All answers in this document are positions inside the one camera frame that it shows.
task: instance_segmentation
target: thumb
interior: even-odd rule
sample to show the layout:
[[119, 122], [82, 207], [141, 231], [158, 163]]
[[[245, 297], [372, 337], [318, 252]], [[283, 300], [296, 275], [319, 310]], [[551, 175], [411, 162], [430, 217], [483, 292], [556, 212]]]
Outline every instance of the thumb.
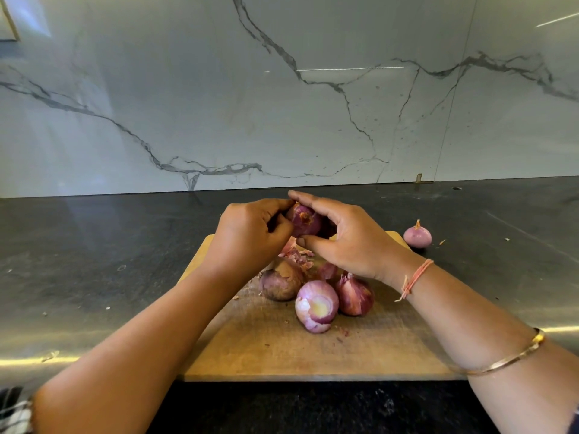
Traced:
[[293, 224], [288, 219], [286, 219], [284, 215], [280, 213], [277, 216], [277, 226], [275, 230], [271, 232], [273, 240], [276, 243], [279, 243], [280, 250], [290, 239], [292, 233], [293, 233]]
[[334, 261], [334, 250], [336, 247], [335, 241], [330, 241], [328, 239], [322, 239], [317, 236], [305, 235], [301, 236], [296, 243], [300, 247], [304, 247], [309, 251], [313, 251], [315, 254], [322, 256], [325, 260], [329, 262]]

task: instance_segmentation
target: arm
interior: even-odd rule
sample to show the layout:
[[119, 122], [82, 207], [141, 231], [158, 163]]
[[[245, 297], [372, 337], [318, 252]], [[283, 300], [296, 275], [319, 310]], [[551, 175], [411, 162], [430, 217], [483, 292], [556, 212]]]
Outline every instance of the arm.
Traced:
[[[337, 224], [335, 242], [305, 236], [298, 243], [347, 271], [401, 291], [404, 276], [411, 277], [425, 260], [399, 246], [360, 207], [305, 193], [289, 196]], [[436, 265], [407, 298], [465, 369], [516, 355], [534, 336], [529, 326]], [[547, 340], [530, 357], [469, 382], [503, 434], [564, 434], [579, 404], [579, 358]]]
[[292, 204], [231, 204], [198, 269], [40, 388], [35, 432], [144, 433], [205, 327], [290, 238], [283, 216], [267, 222]]

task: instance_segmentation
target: person's left arm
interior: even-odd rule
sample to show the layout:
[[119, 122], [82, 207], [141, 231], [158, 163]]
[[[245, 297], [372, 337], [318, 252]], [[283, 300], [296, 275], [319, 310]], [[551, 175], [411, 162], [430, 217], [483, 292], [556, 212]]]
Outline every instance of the person's left arm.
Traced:
[[199, 268], [40, 388], [34, 432], [144, 433], [205, 327], [289, 240], [287, 219], [267, 223], [292, 204], [229, 205]]

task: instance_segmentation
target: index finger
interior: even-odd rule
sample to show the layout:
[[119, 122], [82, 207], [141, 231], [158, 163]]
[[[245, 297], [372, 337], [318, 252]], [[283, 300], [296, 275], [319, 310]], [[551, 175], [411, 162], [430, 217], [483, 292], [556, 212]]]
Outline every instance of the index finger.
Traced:
[[294, 201], [313, 208], [322, 216], [327, 216], [335, 224], [338, 224], [342, 219], [342, 210], [346, 204], [341, 203], [340, 201], [331, 200], [329, 198], [320, 198], [309, 193], [298, 192], [295, 190], [290, 190], [288, 195]]
[[282, 200], [281, 198], [265, 198], [254, 202], [259, 209], [265, 211], [269, 217], [265, 222], [269, 221], [272, 216], [278, 212], [284, 212], [293, 205], [292, 200]]

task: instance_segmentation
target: hand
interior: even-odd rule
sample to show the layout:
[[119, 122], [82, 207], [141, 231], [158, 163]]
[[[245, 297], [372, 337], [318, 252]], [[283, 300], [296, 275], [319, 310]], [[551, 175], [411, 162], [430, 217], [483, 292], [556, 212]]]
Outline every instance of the hand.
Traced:
[[303, 236], [298, 239], [298, 245], [346, 271], [391, 284], [390, 256], [409, 251], [398, 245], [364, 209], [294, 190], [289, 191], [289, 197], [329, 217], [337, 225], [335, 241]]
[[[274, 198], [229, 204], [200, 269], [217, 277], [227, 277], [233, 295], [264, 269], [290, 239], [293, 224], [280, 212], [292, 205], [292, 200]], [[276, 214], [276, 228], [270, 233], [267, 223]]]

